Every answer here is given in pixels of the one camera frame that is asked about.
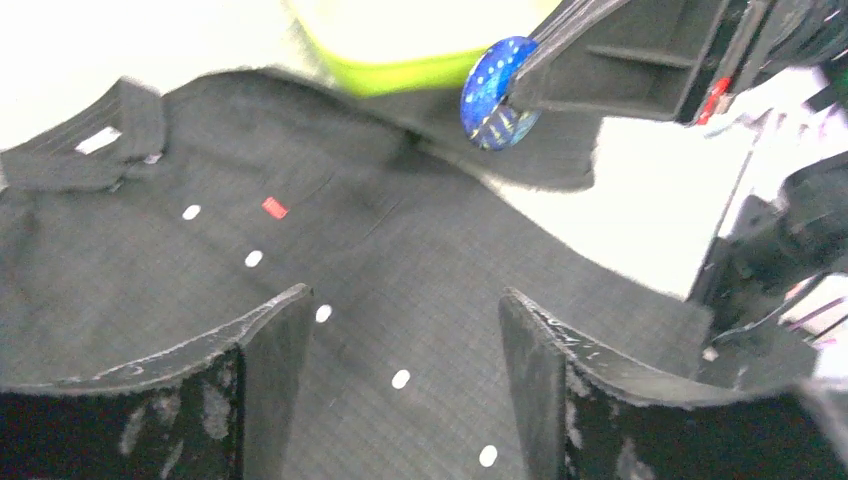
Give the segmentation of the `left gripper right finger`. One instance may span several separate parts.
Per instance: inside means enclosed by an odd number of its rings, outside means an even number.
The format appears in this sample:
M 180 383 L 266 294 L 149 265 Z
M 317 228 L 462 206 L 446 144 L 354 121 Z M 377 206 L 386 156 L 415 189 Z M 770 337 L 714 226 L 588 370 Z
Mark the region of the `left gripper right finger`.
M 843 479 L 847 383 L 742 392 L 670 374 L 571 328 L 521 292 L 499 303 L 534 479 Z

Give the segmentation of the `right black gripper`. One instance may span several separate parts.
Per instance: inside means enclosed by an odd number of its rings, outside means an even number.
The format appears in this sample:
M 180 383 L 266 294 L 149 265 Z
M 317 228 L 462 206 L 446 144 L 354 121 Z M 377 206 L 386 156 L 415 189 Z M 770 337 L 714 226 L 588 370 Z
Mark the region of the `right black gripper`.
M 511 76 L 523 110 L 704 125 L 789 67 L 847 55 L 845 1 L 563 1 Z

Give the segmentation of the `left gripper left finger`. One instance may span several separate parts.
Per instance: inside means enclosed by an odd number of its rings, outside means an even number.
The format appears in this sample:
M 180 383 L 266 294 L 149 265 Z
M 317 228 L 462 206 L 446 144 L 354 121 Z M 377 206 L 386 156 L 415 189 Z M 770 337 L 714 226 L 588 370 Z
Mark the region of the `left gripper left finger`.
M 277 479 L 311 337 L 295 285 L 91 378 L 1 389 L 5 479 Z

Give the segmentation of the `black pinstriped shirt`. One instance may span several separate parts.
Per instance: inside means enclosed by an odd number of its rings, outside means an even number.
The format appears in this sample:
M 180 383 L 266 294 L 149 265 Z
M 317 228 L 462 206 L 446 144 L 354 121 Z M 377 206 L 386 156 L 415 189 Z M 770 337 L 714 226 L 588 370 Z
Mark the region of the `black pinstriped shirt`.
M 120 80 L 1 165 L 1 389 L 91 378 L 313 290 L 277 479 L 525 478 L 508 287 L 682 376 L 710 322 L 406 132 L 262 74 L 166 95 Z

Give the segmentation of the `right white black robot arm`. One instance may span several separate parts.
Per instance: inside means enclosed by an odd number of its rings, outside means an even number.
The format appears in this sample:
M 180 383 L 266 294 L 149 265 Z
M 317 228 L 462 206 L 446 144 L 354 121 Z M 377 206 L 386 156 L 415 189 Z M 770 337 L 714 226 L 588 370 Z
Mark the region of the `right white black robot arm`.
M 847 108 L 843 1 L 563 1 L 532 32 L 509 78 L 520 110 L 585 112 L 704 125 L 787 67 L 819 66 L 816 107 Z M 811 372 L 813 348 L 778 318 L 847 269 L 847 161 L 791 174 L 777 198 L 750 195 L 717 234 L 691 299 L 712 310 L 715 361 L 700 379 L 747 389 Z

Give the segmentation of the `lime green plastic basin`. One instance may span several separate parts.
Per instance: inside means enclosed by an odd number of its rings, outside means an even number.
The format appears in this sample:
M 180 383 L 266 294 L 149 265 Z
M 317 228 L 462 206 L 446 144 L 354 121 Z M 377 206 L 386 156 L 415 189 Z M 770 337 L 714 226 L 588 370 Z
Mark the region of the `lime green plastic basin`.
M 495 42 L 529 35 L 556 2 L 292 1 L 318 57 L 342 87 L 375 96 L 461 86 Z

